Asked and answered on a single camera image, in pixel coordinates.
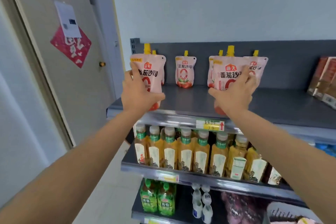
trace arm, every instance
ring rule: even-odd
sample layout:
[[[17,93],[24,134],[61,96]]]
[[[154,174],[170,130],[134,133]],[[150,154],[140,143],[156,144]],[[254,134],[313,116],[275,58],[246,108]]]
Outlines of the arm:
[[[245,68],[228,90],[209,93],[310,209],[325,224],[336,223],[336,159],[248,111],[255,88]]]
[[[132,126],[164,94],[149,93],[137,68],[125,73],[124,111],[70,150],[19,192],[0,212],[0,223],[72,223]]]

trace floor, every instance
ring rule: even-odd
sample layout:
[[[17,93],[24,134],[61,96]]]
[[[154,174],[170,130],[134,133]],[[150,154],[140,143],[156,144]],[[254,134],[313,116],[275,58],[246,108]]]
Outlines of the floor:
[[[120,171],[129,146],[124,142],[73,224],[139,224],[131,209],[142,177]]]

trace beige door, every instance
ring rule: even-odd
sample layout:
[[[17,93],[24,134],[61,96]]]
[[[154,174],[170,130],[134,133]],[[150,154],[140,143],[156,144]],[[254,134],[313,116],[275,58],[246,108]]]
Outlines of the beige door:
[[[15,1],[72,142],[78,145],[105,124],[106,108],[113,101],[107,71],[99,66],[103,60],[90,1]],[[79,27],[92,42],[81,69],[50,43],[60,26],[54,1],[73,6]]]

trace hand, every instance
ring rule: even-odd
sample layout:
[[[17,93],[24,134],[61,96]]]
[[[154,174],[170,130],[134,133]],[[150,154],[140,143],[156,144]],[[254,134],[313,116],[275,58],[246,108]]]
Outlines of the hand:
[[[235,82],[230,84],[227,90],[210,88],[209,94],[216,99],[215,105],[219,105],[230,116],[232,112],[248,109],[252,100],[252,93],[256,88],[257,81],[255,76],[249,74],[248,66],[244,66],[241,75],[238,76]]]
[[[156,102],[166,98],[164,93],[150,93],[146,90],[137,66],[131,62],[132,70],[125,72],[121,102],[124,111],[136,112],[140,117]]]

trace person's left hand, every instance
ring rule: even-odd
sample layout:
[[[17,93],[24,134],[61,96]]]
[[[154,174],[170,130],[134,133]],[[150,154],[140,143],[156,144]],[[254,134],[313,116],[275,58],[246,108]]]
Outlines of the person's left hand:
[[[132,70],[125,72],[121,101],[124,111],[134,111],[144,115],[153,104],[166,98],[164,93],[151,93],[145,88],[137,66],[131,62]]]

